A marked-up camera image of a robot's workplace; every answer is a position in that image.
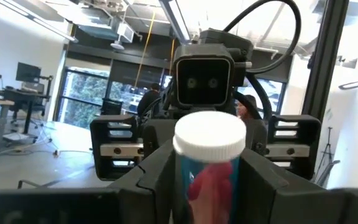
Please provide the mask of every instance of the blue bottle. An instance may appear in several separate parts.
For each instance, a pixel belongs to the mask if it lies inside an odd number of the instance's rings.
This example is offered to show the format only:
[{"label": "blue bottle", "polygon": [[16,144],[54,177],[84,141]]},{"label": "blue bottle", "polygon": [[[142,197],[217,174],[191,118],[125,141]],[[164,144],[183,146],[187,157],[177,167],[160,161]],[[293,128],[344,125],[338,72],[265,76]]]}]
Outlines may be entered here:
[{"label": "blue bottle", "polygon": [[200,111],[177,122],[173,147],[180,156],[183,193],[194,224],[232,223],[245,146],[246,126],[231,114]]}]

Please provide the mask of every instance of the concrete floor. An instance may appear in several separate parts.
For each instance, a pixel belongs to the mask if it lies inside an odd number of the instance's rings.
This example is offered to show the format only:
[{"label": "concrete floor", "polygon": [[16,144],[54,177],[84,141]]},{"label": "concrete floor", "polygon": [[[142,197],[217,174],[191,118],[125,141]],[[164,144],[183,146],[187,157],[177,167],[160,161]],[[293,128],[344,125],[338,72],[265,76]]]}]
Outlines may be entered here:
[{"label": "concrete floor", "polygon": [[[110,184],[102,182],[95,174],[88,130],[57,122],[45,123],[38,129],[34,129],[33,124],[30,127],[31,134],[40,136],[36,144],[26,140],[1,149],[21,152],[0,153],[0,189],[16,189],[21,179],[52,188],[105,187]],[[58,157],[53,156],[55,150],[60,151]],[[23,188],[34,187],[24,184]]]}]

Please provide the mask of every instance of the robot face screen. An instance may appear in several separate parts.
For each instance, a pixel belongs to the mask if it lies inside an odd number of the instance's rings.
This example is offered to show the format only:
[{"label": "robot face screen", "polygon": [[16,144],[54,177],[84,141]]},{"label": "robot face screen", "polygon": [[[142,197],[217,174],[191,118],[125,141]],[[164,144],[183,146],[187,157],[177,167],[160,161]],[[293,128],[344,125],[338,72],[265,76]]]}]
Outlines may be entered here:
[{"label": "robot face screen", "polygon": [[184,105],[226,102],[230,63],[223,58],[189,58],[177,63],[178,101]]}]

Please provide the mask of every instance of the white bottle cap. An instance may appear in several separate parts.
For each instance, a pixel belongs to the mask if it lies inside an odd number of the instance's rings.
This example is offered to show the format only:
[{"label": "white bottle cap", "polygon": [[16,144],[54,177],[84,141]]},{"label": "white bottle cap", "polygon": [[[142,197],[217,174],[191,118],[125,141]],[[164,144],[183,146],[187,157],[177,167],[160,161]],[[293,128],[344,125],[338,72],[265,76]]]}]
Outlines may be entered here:
[{"label": "white bottle cap", "polygon": [[201,162],[226,162],[246,147],[246,125],[236,116],[217,111],[191,113],[175,126],[173,147]]}]

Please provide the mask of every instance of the yellow cord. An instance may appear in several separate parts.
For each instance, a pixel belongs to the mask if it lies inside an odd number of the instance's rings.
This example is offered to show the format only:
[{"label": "yellow cord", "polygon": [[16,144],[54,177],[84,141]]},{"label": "yellow cord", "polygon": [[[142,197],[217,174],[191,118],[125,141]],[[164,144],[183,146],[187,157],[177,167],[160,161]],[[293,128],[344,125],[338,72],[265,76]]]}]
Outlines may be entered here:
[{"label": "yellow cord", "polygon": [[151,35],[151,33],[152,33],[154,18],[155,18],[155,12],[153,12],[152,22],[150,23],[150,28],[149,28],[149,34],[147,34],[146,44],[144,45],[142,58],[140,59],[140,65],[139,65],[139,69],[138,69],[138,71],[137,71],[136,80],[135,80],[135,85],[134,85],[135,88],[136,88],[136,85],[137,85],[137,80],[138,80],[139,75],[140,75],[140,70],[141,70],[141,68],[142,68],[143,58],[144,58],[144,55],[146,54],[147,44],[149,44],[150,35]]},{"label": "yellow cord", "polygon": [[175,39],[172,40],[172,48],[171,48],[171,62],[169,63],[169,75],[171,75],[171,71],[172,71],[172,60],[173,60],[173,50],[175,48]]}]

